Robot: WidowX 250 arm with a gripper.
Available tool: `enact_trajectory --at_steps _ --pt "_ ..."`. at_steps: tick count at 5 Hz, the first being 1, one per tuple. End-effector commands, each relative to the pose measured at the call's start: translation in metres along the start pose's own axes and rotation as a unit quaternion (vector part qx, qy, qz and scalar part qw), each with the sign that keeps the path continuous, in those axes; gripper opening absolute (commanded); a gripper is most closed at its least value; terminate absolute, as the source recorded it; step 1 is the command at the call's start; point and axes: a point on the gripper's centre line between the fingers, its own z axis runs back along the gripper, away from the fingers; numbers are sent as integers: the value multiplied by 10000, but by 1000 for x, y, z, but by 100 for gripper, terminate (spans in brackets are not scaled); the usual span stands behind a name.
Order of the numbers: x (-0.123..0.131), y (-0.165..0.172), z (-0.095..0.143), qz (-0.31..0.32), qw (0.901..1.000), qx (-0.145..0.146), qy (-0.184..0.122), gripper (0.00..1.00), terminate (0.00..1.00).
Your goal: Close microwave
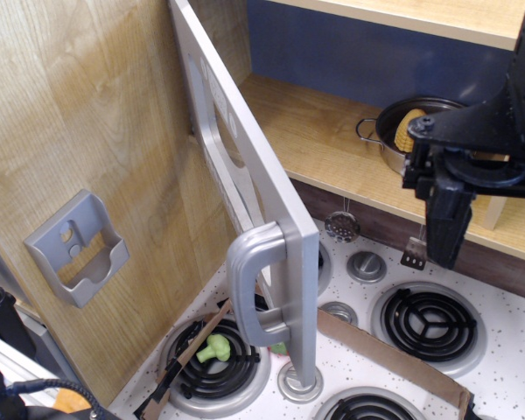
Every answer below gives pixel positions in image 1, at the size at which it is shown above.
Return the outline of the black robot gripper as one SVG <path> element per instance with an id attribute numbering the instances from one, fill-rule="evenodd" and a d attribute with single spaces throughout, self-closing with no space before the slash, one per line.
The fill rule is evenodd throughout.
<path id="1" fill-rule="evenodd" d="M 452 270 L 472 218 L 472 191 L 525 199 L 525 105 L 486 101 L 418 117 L 408 133 L 414 149 L 402 186 L 425 199 L 433 184 L 425 205 L 427 255 Z"/>

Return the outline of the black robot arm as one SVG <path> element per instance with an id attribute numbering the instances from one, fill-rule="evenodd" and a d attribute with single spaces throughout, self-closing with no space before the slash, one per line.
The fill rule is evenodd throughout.
<path id="1" fill-rule="evenodd" d="M 416 118 L 403 187 L 425 202 L 427 256 L 454 266 L 478 195 L 525 199 L 525 16 L 491 100 Z"/>

